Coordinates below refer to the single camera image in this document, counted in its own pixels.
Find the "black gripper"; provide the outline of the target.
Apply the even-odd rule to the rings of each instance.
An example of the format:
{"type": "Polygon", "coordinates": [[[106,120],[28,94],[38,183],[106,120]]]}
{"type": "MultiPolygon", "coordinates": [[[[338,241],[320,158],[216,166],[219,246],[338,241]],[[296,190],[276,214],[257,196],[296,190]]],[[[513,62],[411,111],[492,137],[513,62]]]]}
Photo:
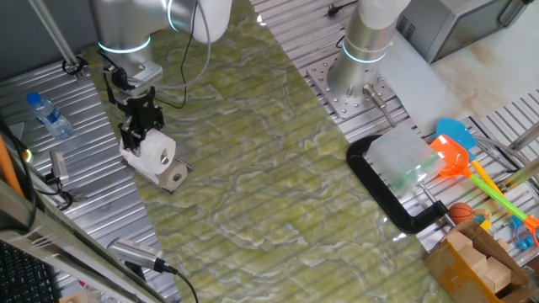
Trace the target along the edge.
{"type": "Polygon", "coordinates": [[[146,138],[148,130],[161,130],[164,127],[163,109],[154,104],[155,96],[155,87],[151,87],[141,97],[129,97],[124,103],[117,104],[127,118],[127,127],[124,123],[118,124],[121,150],[133,152],[146,138]]]}

